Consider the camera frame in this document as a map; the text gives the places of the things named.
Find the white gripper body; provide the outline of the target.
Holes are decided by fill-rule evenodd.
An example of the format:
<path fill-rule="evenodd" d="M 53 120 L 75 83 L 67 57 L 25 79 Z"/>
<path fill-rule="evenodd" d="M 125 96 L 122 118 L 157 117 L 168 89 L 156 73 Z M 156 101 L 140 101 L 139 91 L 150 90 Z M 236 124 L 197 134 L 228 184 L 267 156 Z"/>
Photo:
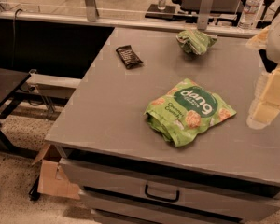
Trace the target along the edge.
<path fill-rule="evenodd" d="M 269 28 L 266 53 L 270 61 L 280 64 L 280 13 Z"/>

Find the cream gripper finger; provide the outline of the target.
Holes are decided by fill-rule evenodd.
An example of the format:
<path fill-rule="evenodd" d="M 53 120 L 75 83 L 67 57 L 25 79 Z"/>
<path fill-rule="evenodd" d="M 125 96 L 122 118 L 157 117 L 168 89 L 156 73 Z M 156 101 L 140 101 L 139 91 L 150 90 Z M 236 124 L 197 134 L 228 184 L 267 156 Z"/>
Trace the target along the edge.
<path fill-rule="evenodd" d="M 254 50 L 266 49 L 268 33 L 269 33 L 269 26 L 263 28 L 258 34 L 251 37 L 247 41 L 246 46 L 249 49 L 254 49 Z"/>
<path fill-rule="evenodd" d="M 271 73 L 261 72 L 254 95 L 246 123 L 259 130 L 270 125 L 280 113 L 280 64 Z"/>

